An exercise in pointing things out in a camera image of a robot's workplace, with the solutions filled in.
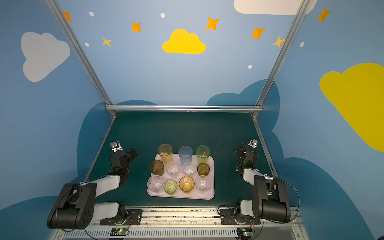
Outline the green tinted cup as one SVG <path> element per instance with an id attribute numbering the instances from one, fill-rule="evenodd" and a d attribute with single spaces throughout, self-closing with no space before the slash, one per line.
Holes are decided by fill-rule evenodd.
<path id="1" fill-rule="evenodd" d="M 200 145 L 197 147 L 196 156 L 198 164 L 206 163 L 210 156 L 210 148 L 206 145 Z"/>

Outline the brown amber short cup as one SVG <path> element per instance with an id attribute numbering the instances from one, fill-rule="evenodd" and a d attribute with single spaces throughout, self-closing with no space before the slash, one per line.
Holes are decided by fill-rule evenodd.
<path id="1" fill-rule="evenodd" d="M 201 163 L 197 166 L 197 172 L 199 176 L 208 176 L 210 172 L 210 166 L 206 163 Z"/>

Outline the dark olive cup back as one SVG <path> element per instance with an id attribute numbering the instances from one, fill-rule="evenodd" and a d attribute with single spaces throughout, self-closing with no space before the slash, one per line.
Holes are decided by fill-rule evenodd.
<path id="1" fill-rule="evenodd" d="M 161 160 L 155 160 L 150 165 L 152 174 L 156 176 L 162 176 L 164 174 L 164 163 Z"/>

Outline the tall yellow plastic cup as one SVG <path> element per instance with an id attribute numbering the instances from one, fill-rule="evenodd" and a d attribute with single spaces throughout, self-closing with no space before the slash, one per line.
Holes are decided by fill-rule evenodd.
<path id="1" fill-rule="evenodd" d="M 173 160 L 173 148 L 170 144 L 162 144 L 158 147 L 158 154 L 165 164 Z"/>

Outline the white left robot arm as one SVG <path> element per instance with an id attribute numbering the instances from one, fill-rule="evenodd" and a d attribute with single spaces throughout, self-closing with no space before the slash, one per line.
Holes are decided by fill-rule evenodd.
<path id="1" fill-rule="evenodd" d="M 47 218 L 49 229 L 84 230 L 97 221 L 109 225 L 123 225 L 126 222 L 128 214 L 123 202 L 96 204 L 98 196 L 125 184 L 130 172 L 129 163 L 138 156 L 132 147 L 128 152 L 119 147 L 113 148 L 113 151 L 107 175 L 93 181 L 63 186 Z"/>

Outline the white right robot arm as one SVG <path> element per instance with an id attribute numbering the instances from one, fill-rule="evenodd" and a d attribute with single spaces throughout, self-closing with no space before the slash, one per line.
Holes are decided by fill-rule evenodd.
<path id="1" fill-rule="evenodd" d="M 238 147 L 235 155 L 239 158 L 237 174 L 253 187 L 252 199 L 239 200 L 235 206 L 235 221 L 245 224 L 254 219 L 265 219 L 278 224 L 289 223 L 291 209 L 287 183 L 278 177 L 266 176 L 254 168 L 259 157 L 255 148 Z"/>

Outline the lilac plastic tray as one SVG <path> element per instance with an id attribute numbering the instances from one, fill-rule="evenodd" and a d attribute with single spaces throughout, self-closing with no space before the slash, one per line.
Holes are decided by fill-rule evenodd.
<path id="1" fill-rule="evenodd" d="M 196 155 L 193 155 L 192 162 L 198 166 Z M 163 198 L 194 199 L 194 200 L 211 200 L 211 199 L 213 199 L 213 197 L 215 196 L 214 159 L 212 157 L 209 157 L 207 164 L 210 166 L 210 172 L 209 172 L 208 176 L 206 176 L 206 177 L 209 179 L 209 181 L 211 183 L 211 188 L 208 190 L 207 193 L 200 194 L 195 187 L 190 193 L 184 193 L 179 188 L 179 180 L 182 177 L 186 176 L 181 169 L 179 176 L 176 178 L 172 178 L 167 172 L 164 172 L 164 174 L 161 176 L 164 180 L 164 183 L 166 180 L 169 180 L 169 179 L 173 179 L 178 183 L 178 189 L 174 195 L 170 196 L 170 195 L 166 194 L 166 192 L 164 190 L 159 194 L 151 193 L 149 190 L 147 190 L 149 196 L 163 197 Z M 195 181 L 198 176 L 199 176 L 198 172 L 196 171 L 196 173 L 190 177 L 192 177 Z"/>

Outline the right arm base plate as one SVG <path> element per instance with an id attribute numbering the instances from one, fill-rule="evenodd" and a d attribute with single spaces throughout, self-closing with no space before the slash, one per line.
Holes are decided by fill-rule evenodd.
<path id="1" fill-rule="evenodd" d="M 242 215 L 234 209 L 218 209 L 217 210 L 222 225 L 260 225 L 261 221 L 252 216 Z"/>

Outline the clear faceted glass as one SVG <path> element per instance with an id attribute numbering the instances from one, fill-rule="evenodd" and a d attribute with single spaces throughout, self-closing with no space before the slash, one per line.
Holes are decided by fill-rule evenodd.
<path id="1" fill-rule="evenodd" d="M 211 188 L 211 183 L 206 176 L 198 176 L 195 180 L 195 188 L 200 194 L 205 194 Z"/>
<path id="2" fill-rule="evenodd" d="M 179 163 L 171 161 L 167 163 L 166 171 L 172 178 L 176 178 L 179 176 L 181 168 L 182 166 Z"/>
<path id="3" fill-rule="evenodd" d="M 193 176 L 197 171 L 197 165 L 193 162 L 186 162 L 182 166 L 182 171 L 186 176 Z"/>
<path id="4" fill-rule="evenodd" d="M 151 193 L 159 194 L 163 191 L 164 180 L 161 176 L 154 175 L 147 182 L 148 190 Z"/>

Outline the small green cup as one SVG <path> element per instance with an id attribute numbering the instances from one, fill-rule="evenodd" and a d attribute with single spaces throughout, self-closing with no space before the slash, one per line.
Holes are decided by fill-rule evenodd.
<path id="1" fill-rule="evenodd" d="M 172 196 L 176 193 L 178 189 L 178 183 L 173 179 L 169 179 L 165 181 L 163 188 L 166 194 Z"/>

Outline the tall pale blue cup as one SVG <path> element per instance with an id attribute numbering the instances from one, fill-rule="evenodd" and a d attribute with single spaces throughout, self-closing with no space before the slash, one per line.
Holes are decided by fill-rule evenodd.
<path id="1" fill-rule="evenodd" d="M 193 149 L 190 146 L 182 146 L 179 148 L 179 158 L 181 165 L 192 161 Z"/>

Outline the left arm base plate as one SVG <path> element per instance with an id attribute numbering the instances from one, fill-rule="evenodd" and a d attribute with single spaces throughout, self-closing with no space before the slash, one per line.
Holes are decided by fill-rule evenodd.
<path id="1" fill-rule="evenodd" d="M 128 209 L 118 213 L 116 217 L 100 221 L 101 226 L 138 226 L 141 223 L 143 210 Z"/>

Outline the yellow short cup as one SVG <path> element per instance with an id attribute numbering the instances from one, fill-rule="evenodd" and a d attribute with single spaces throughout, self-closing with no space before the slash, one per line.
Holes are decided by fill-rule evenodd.
<path id="1" fill-rule="evenodd" d="M 179 188 L 184 193 L 190 193 L 195 187 L 195 181 L 190 176 L 184 176 L 179 180 Z"/>

